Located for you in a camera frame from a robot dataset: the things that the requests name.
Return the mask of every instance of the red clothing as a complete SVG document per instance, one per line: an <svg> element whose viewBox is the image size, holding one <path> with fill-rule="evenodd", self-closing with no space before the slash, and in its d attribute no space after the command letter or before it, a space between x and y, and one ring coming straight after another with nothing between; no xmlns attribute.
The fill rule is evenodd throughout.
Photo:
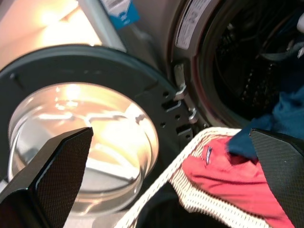
<svg viewBox="0 0 304 228"><path fill-rule="evenodd" d="M260 163L227 153L229 139L212 140L201 157L188 157L182 164L186 176L202 190L262 216L273 228L293 228L269 189Z"/></svg>

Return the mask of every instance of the open washer door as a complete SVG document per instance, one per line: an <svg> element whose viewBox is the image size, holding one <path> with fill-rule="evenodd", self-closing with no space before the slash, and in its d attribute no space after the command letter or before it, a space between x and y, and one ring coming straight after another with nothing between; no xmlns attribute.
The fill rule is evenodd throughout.
<svg viewBox="0 0 304 228"><path fill-rule="evenodd" d="M0 72L0 86L0 167L6 175L9 160L9 180L49 138L93 127L76 215L124 208L192 138L177 90L149 65L110 48L29 53Z"/></svg>

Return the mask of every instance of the blue clothing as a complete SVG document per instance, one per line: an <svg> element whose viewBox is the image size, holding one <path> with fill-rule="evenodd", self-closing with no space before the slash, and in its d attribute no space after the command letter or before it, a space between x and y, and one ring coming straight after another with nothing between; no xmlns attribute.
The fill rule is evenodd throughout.
<svg viewBox="0 0 304 228"><path fill-rule="evenodd" d="M304 57L293 58L285 66L279 101L271 113L253 119L228 142L228 151L249 159L257 159L249 137L252 128L284 133L304 139Z"/></svg>

